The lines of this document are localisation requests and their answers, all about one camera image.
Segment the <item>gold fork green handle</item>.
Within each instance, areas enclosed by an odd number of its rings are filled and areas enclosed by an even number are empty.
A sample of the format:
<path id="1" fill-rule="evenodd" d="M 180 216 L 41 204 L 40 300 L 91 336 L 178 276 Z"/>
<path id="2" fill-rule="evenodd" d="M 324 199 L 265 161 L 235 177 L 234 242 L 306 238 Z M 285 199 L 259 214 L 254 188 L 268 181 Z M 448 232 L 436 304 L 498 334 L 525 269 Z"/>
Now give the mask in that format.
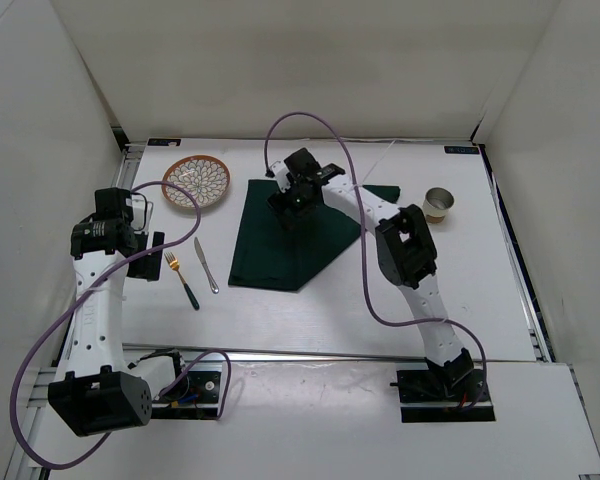
<path id="1" fill-rule="evenodd" d="M 182 275 L 182 273 L 180 272 L 180 263 L 178 261 L 178 259 L 176 258 L 176 256 L 171 253 L 170 251 L 164 251 L 164 258 L 167 262 L 167 264 L 169 265 L 169 268 L 174 271 L 176 273 L 176 275 L 178 276 L 182 287 L 184 289 L 184 292 L 191 304 L 191 306 L 193 307 L 193 309 L 195 311 L 199 311 L 200 310 L 200 304 L 199 301 L 197 300 L 196 296 L 194 295 L 192 289 L 190 288 L 188 282 L 186 281 L 186 279 L 184 278 L 184 276 Z"/>

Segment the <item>dark green cloth napkin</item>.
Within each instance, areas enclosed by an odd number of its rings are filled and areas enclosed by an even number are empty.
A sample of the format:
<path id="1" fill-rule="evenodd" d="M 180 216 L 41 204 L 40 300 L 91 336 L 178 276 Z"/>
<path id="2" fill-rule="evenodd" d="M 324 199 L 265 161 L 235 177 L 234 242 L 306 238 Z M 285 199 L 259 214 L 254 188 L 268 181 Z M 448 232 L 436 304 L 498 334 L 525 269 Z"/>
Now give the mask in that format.
<path id="1" fill-rule="evenodd" d="M 228 284 L 296 292 L 360 237 L 359 224 L 327 206 L 318 207 L 291 230 L 267 205 L 273 180 L 248 182 Z"/>

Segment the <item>silver table knife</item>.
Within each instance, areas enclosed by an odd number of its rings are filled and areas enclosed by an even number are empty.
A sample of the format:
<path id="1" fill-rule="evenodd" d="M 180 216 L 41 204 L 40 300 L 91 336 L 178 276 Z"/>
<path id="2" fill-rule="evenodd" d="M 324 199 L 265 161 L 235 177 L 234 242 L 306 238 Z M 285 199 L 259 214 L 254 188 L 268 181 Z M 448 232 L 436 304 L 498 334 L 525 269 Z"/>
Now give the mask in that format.
<path id="1" fill-rule="evenodd" d="M 211 289 L 211 292 L 213 294 L 218 294 L 219 293 L 219 286 L 209 268 L 204 250 L 202 248 L 202 245 L 199 241 L 199 239 L 197 237 L 194 238 L 194 249 L 196 252 L 196 255 L 201 263 L 201 266 L 205 272 L 205 275 L 207 277 L 208 283 L 209 283 L 209 287 Z"/>

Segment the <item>floral ceramic plate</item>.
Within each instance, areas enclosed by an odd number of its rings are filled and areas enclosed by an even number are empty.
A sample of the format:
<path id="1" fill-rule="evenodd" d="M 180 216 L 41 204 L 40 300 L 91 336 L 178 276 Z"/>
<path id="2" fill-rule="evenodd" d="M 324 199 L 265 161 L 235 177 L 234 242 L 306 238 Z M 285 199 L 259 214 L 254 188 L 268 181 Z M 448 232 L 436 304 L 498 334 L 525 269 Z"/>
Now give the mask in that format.
<path id="1" fill-rule="evenodd" d="M 185 157 L 171 165 L 163 181 L 186 190 L 200 208 L 218 203 L 228 192 L 230 185 L 228 167 L 209 155 Z"/>

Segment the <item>metal cup with cork band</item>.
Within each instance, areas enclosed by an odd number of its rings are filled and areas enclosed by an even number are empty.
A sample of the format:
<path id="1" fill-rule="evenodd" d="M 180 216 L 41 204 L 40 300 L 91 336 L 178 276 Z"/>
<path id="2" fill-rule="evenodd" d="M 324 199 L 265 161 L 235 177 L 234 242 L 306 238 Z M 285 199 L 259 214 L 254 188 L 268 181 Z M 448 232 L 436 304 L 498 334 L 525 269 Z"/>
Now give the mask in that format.
<path id="1" fill-rule="evenodd" d="M 425 220 L 431 224 L 443 222 L 454 204 L 455 198 L 447 189 L 442 187 L 429 189 L 422 204 Z"/>

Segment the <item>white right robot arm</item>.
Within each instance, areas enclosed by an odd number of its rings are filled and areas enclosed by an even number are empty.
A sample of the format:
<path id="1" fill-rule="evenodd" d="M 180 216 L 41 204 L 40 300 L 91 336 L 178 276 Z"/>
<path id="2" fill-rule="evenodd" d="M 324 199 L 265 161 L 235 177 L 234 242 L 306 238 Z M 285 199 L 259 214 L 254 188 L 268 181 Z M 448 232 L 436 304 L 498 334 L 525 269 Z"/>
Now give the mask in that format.
<path id="1" fill-rule="evenodd" d="M 456 398 L 461 409 L 480 402 L 486 371 L 475 368 L 457 335 L 462 325 L 448 316 L 437 280 L 437 250 L 422 210 L 383 200 L 360 186 L 353 170 L 321 166 L 305 148 L 268 164 L 266 175 L 277 184 L 268 204 L 283 225 L 326 206 L 356 221 L 362 236 L 373 236 L 379 269 L 404 297 L 413 315 L 408 323 L 420 332 L 433 396 Z"/>

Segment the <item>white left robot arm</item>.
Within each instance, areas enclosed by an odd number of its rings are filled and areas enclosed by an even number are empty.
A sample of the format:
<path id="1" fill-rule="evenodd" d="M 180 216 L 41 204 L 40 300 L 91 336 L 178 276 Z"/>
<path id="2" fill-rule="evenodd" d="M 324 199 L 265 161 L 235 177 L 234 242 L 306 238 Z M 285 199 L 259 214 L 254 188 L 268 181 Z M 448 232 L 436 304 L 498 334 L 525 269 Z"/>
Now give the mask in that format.
<path id="1" fill-rule="evenodd" d="M 175 353 L 149 354 L 133 364 L 124 359 L 124 283 L 160 277 L 160 252 L 145 250 L 160 246 L 164 235 L 149 235 L 148 220 L 130 191 L 101 189 L 94 214 L 71 234 L 77 296 L 83 302 L 74 315 L 65 376 L 50 384 L 48 400 L 79 437 L 144 426 L 159 393 L 178 400 L 190 386 Z"/>

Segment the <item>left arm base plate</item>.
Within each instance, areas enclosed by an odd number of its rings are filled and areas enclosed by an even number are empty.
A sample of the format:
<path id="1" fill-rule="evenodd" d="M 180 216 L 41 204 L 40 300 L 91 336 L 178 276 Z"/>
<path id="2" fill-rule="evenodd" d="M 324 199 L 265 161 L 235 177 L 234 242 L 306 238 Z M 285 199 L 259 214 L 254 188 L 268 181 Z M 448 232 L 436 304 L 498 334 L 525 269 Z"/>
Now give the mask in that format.
<path id="1" fill-rule="evenodd" d="M 169 358 L 173 363 L 175 379 L 184 371 L 187 363 L 182 354 L 174 348 L 159 349 L 128 363 L 127 367 L 140 375 L 140 367 L 148 368 L 155 358 Z M 171 389 L 166 396 L 158 396 L 157 387 L 152 400 L 152 420 L 217 420 L 220 413 L 223 367 L 221 364 L 196 364 L 184 379 Z"/>

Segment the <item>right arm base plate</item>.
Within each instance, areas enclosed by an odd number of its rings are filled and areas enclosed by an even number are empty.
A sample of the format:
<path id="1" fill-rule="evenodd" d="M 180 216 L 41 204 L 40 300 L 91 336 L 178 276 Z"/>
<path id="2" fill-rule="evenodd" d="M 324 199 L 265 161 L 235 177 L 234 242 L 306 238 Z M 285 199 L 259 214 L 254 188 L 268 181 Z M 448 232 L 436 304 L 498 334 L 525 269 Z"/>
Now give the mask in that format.
<path id="1" fill-rule="evenodd" d="M 397 389 L 401 422 L 485 423 L 496 416 L 481 369 L 447 390 L 429 370 L 398 370 L 390 386 Z"/>

